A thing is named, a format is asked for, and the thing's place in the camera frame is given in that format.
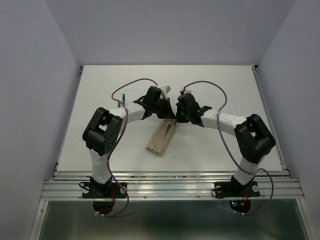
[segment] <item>beige cloth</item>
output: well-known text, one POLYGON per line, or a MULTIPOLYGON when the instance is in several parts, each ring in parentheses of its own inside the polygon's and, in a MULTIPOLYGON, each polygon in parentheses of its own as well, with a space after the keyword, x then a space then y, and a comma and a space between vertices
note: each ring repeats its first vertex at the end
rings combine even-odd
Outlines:
POLYGON ((159 127, 153 133, 150 141, 145 146, 146 149, 163 156, 168 148, 171 138, 173 137, 177 128, 175 119, 164 119, 159 127))

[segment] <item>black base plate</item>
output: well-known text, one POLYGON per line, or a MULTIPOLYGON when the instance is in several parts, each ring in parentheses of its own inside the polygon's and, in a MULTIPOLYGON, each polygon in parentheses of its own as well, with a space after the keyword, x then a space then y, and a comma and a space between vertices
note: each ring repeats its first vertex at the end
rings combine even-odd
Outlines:
MULTIPOLYGON (((126 182, 120 182, 120 184, 127 189, 128 184, 126 182)), ((91 183, 90 182, 84 182, 83 183, 84 187, 88 187, 91 189, 91 183)), ((111 187, 108 189, 107 192, 105 192, 103 195, 98 194, 94 191, 89 191, 88 193, 83 193, 82 192, 82 198, 83 199, 110 199, 111 198, 111 190, 114 189, 114 198, 115 199, 125 199, 126 194, 120 192, 120 186, 112 182, 111 187)))
POLYGON ((258 187, 258 183, 256 181, 252 181, 248 183, 247 190, 244 192, 240 192, 237 189, 234 189, 234 184, 232 184, 230 181, 218 181, 214 183, 214 189, 216 190, 215 197, 217 199, 224 199, 224 198, 237 198, 237 197, 243 197, 246 192, 249 193, 250 198, 252 197, 259 197, 260 192, 259 191, 253 191, 253 186, 258 187))

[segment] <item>towel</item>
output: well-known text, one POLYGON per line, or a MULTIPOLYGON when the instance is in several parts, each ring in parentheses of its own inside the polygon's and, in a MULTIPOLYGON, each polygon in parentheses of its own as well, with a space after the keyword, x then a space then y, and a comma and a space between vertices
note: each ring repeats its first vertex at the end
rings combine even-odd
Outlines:
POLYGON ((171 138, 177 128, 175 119, 164 119, 153 133, 150 141, 145 146, 154 154, 163 156, 168 148, 171 138))

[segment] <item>white table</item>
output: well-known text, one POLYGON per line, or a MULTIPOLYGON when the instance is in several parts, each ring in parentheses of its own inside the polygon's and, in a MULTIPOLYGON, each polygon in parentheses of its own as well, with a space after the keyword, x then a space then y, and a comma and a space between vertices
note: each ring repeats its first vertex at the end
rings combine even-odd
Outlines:
MULTIPOLYGON (((159 85, 170 85, 169 97, 173 111, 181 88, 193 81, 206 80, 220 85, 228 96, 224 113, 248 117, 255 113, 268 125, 264 107, 250 66, 227 65, 86 65, 78 87, 67 133, 60 154, 58 171, 89 172, 91 159, 82 134, 98 107, 115 109, 118 104, 111 93, 118 87, 139 78, 154 79, 159 85)), ((130 85, 116 95, 126 104, 146 94, 153 85, 140 81, 130 85)), ((218 109, 224 96, 216 87, 199 83, 189 87, 202 107, 218 109)), ((114 151, 110 166, 117 172, 223 172, 235 171, 215 129, 202 128, 191 123, 180 123, 164 156, 159 157, 145 146, 161 120, 156 116, 132 122, 114 151)), ((235 158, 240 161, 236 138, 224 134, 235 158)), ((267 155, 261 167, 269 171, 281 171, 276 148, 267 155)))

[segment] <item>wall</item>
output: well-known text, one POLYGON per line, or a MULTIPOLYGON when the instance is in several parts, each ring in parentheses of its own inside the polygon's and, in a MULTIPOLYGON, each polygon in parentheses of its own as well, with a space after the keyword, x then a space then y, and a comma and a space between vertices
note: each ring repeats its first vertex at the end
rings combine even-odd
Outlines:
POLYGON ((320 233, 320 1, 297 0, 258 67, 290 173, 320 233))
POLYGON ((43 0, 0 2, 0 238, 30 235, 64 137, 79 66, 43 0))
POLYGON ((46 0, 84 64, 258 64, 294 0, 46 0))

